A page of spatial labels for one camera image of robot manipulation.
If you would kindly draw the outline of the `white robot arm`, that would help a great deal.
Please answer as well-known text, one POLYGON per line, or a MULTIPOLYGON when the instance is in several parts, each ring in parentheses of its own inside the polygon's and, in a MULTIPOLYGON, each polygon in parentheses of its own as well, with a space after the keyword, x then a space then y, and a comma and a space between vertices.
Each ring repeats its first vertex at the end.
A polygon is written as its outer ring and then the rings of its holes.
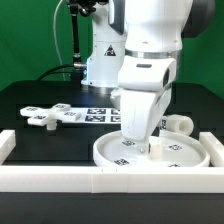
POLYGON ((83 83, 111 91, 121 132, 141 153, 171 100, 184 38, 211 22, 215 0, 84 0, 93 14, 94 47, 83 83))

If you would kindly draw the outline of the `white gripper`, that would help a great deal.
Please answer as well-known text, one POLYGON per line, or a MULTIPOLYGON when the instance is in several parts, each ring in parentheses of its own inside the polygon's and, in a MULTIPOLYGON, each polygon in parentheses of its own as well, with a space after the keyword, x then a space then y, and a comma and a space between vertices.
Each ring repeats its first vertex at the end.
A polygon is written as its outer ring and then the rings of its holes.
POLYGON ((124 58, 118 86, 121 130, 126 139, 147 140, 153 133, 170 103, 176 64, 174 58, 124 58))

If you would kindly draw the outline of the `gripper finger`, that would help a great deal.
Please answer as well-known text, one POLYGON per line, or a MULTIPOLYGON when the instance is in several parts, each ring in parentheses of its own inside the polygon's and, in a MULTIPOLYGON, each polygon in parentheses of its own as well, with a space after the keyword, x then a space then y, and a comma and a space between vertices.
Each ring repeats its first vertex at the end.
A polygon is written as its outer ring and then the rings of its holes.
POLYGON ((140 141, 138 143, 138 150, 141 154, 147 155, 150 153, 150 142, 149 139, 140 141))

